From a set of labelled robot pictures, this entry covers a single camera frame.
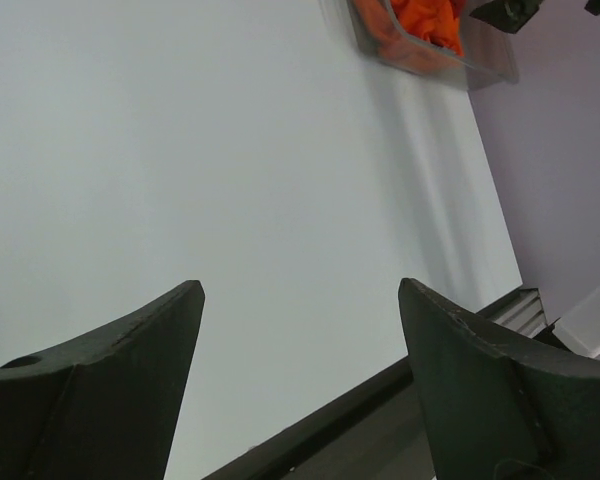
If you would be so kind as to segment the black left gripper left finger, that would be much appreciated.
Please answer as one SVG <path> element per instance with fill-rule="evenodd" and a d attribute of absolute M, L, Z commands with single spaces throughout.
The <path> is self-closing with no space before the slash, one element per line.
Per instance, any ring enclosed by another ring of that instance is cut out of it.
<path fill-rule="evenodd" d="M 0 367 L 0 479 L 163 478 L 203 307 L 188 280 Z"/>

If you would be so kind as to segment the orange t-shirt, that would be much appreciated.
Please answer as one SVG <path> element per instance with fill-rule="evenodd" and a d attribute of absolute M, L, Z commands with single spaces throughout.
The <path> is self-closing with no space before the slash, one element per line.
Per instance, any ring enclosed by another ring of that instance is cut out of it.
<path fill-rule="evenodd" d="M 464 55 L 460 36 L 463 1 L 356 1 L 362 22 L 382 60 L 417 73 L 453 63 L 438 48 Z"/>

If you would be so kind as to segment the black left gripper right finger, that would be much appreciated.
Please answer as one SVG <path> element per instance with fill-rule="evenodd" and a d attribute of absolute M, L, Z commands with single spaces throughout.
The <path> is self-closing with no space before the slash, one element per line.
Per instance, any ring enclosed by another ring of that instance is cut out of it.
<path fill-rule="evenodd" d="M 421 282 L 398 291 L 439 479 L 600 479 L 600 361 L 471 313 Z"/>

